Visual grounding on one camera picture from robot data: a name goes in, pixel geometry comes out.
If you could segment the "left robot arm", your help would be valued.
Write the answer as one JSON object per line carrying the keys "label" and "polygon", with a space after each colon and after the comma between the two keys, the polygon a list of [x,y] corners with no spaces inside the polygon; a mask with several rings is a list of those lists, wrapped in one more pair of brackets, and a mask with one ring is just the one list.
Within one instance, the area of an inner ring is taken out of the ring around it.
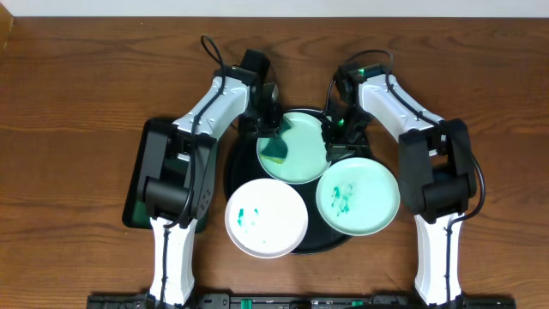
{"label": "left robot arm", "polygon": [[220,64],[207,93],[172,123],[151,119],[136,182],[154,232],[154,279],[147,308],[192,302],[194,236],[214,193],[220,139],[232,124],[245,137],[281,135],[278,88],[267,82],[268,56],[247,50],[238,65]]}

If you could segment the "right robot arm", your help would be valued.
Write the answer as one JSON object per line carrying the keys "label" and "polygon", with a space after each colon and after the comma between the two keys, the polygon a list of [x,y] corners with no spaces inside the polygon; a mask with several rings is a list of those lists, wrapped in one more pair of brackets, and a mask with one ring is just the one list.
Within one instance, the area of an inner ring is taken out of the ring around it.
{"label": "right robot arm", "polygon": [[470,199],[486,197],[467,126],[459,118],[445,120],[429,112],[384,64],[343,64],[331,84],[348,109],[337,115],[332,105],[327,106],[329,120],[323,125],[327,159],[358,153],[358,135],[372,118],[397,141],[397,182],[418,233],[415,290],[425,306],[456,307],[462,299],[457,275],[459,232],[471,217]]}

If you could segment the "green yellow sponge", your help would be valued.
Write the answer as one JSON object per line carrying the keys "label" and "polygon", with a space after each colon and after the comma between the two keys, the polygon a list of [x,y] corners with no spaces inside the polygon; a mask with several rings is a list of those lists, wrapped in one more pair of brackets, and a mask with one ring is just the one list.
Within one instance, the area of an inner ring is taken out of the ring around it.
{"label": "green yellow sponge", "polygon": [[267,146],[260,152],[260,158],[275,164],[282,164],[288,153],[288,146],[283,139],[283,134],[292,127],[291,122],[287,118],[283,118],[279,135],[268,140]]}

